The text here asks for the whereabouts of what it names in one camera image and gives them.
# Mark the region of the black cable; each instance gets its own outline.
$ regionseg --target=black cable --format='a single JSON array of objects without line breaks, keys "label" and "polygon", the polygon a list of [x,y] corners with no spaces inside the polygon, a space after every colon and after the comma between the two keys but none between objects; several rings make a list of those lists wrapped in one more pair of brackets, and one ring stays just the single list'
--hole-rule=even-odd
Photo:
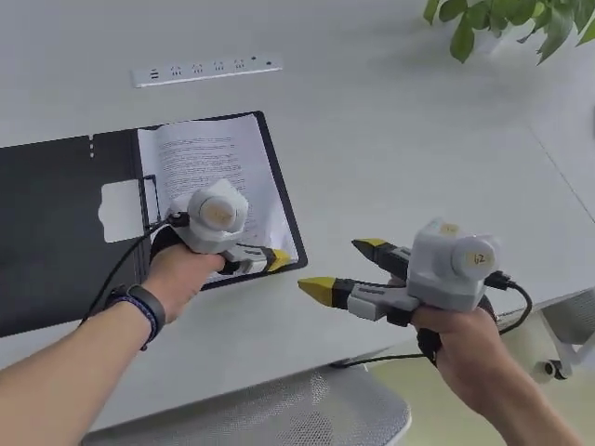
[{"label": "black cable", "polygon": [[354,365],[360,364],[367,364],[368,362],[379,362],[379,361],[390,361],[390,360],[409,360],[413,358],[425,358],[424,355],[421,353],[412,353],[410,355],[389,355],[389,356],[381,356],[379,358],[370,358],[367,360],[359,360],[353,362],[347,362],[341,364],[340,362],[336,362],[333,364],[329,364],[330,367],[334,369],[347,369],[348,367],[352,367]]},{"label": "black cable", "polygon": [[521,295],[524,298],[524,301],[527,303],[527,305],[526,305],[524,311],[522,312],[521,317],[516,322],[514,322],[512,325],[506,327],[503,330],[500,330],[500,335],[511,332],[515,328],[519,328],[527,320],[527,318],[531,314],[531,311],[533,311],[533,300],[531,299],[531,296],[529,296],[529,294],[526,291],[524,291],[524,289],[519,284],[517,284],[516,282],[513,282],[513,281],[509,281],[509,288],[512,288],[513,290],[516,290],[519,293],[521,293]]},{"label": "black cable", "polygon": [[[491,286],[493,288],[498,288],[501,290],[506,290],[507,288],[512,288],[513,290],[516,290],[519,293],[521,293],[522,297],[524,298],[524,300],[527,304],[524,311],[522,312],[521,317],[516,322],[514,322],[512,325],[510,325],[500,331],[500,335],[503,335],[505,333],[509,333],[512,330],[520,327],[527,320],[527,318],[531,314],[531,311],[533,311],[533,299],[531,299],[531,296],[529,296],[529,294],[526,291],[524,291],[524,289],[519,284],[511,281],[510,278],[506,279],[506,283],[502,282],[502,283],[500,283],[500,285],[501,286],[493,286],[493,285],[491,285]],[[389,355],[389,356],[381,356],[378,358],[370,358],[368,360],[347,362],[347,363],[343,363],[343,364],[334,363],[334,364],[330,364],[330,366],[333,367],[334,369],[347,369],[354,365],[367,364],[369,362],[390,361],[390,360],[407,360],[407,359],[411,359],[411,358],[425,358],[425,355],[422,355],[421,353],[413,353],[410,355]]]},{"label": "black cable", "polygon": [[105,282],[103,283],[101,288],[99,288],[99,292],[93,299],[93,302],[91,302],[91,305],[89,306],[89,310],[86,312],[86,315],[81,320],[81,323],[78,324],[79,327],[81,325],[83,325],[83,323],[85,323],[87,319],[89,319],[91,314],[93,314],[95,307],[97,306],[97,304],[100,302],[101,298],[103,297],[103,293],[105,293],[105,290],[110,285],[110,282],[112,281],[113,276],[115,276],[115,273],[118,272],[118,269],[120,269],[122,267],[122,265],[124,265],[124,262],[126,262],[126,259],[132,254],[132,252],[135,249],[137,249],[139,247],[139,245],[143,241],[145,241],[151,234],[153,234],[158,229],[160,229],[165,223],[166,223],[166,221],[160,221],[159,223],[156,223],[151,228],[151,230],[149,230],[148,232],[145,232],[142,236],[140,236],[138,239],[136,239],[135,242],[132,243],[128,249],[126,249],[126,252],[122,255],[120,260],[118,260],[118,263],[115,264],[115,266],[112,268],[112,270],[108,274],[108,277],[105,279]]}]

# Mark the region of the chair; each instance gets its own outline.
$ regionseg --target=chair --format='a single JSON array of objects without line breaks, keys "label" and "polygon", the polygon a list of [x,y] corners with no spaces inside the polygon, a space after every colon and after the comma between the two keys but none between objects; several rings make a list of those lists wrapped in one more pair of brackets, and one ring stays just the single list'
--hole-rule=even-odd
[{"label": "chair", "polygon": [[410,424],[407,403],[363,367],[323,367],[109,427],[82,444],[380,446],[396,444]]},{"label": "chair", "polygon": [[567,379],[595,348],[595,291],[543,308],[541,316],[560,357],[547,361],[545,371],[556,379]]}]

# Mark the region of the floor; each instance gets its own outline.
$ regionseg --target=floor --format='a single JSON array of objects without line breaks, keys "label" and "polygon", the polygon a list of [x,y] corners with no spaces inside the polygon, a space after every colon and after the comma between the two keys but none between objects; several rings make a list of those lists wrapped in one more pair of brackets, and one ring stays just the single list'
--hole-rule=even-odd
[{"label": "floor", "polygon": [[[553,405],[580,433],[586,444],[595,444],[595,358],[575,369],[566,381],[555,381],[536,365],[555,359],[555,349],[538,315],[504,337],[514,358],[539,382]],[[413,424],[399,444],[404,446],[492,446],[504,444],[479,415],[467,409],[448,389],[431,364],[422,360],[385,362],[370,368],[387,387],[411,406]]]}]

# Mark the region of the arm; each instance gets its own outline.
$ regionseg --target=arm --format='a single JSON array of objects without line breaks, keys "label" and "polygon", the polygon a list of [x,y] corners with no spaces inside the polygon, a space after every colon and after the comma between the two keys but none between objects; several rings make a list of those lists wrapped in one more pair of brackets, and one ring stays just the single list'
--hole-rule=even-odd
[{"label": "arm", "polygon": [[464,314],[420,308],[413,324],[440,334],[443,348],[437,365],[444,381],[509,446],[583,444],[509,355],[485,311],[476,308]]},{"label": "arm", "polygon": [[[185,246],[153,260],[143,287],[172,322],[223,267],[220,256],[200,256]],[[76,444],[144,345],[151,326],[132,304],[120,302],[56,344],[0,372],[0,431],[6,444]]]}]

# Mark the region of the paper document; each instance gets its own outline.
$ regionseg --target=paper document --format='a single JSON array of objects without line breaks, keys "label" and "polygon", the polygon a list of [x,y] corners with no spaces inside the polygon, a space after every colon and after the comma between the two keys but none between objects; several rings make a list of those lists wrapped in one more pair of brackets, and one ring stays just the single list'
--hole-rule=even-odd
[{"label": "paper document", "polygon": [[[243,243],[298,252],[272,176],[254,115],[220,121],[191,121],[139,130],[143,175],[155,175],[162,216],[172,200],[227,178],[248,200]],[[154,221],[154,195],[147,193]]]}]

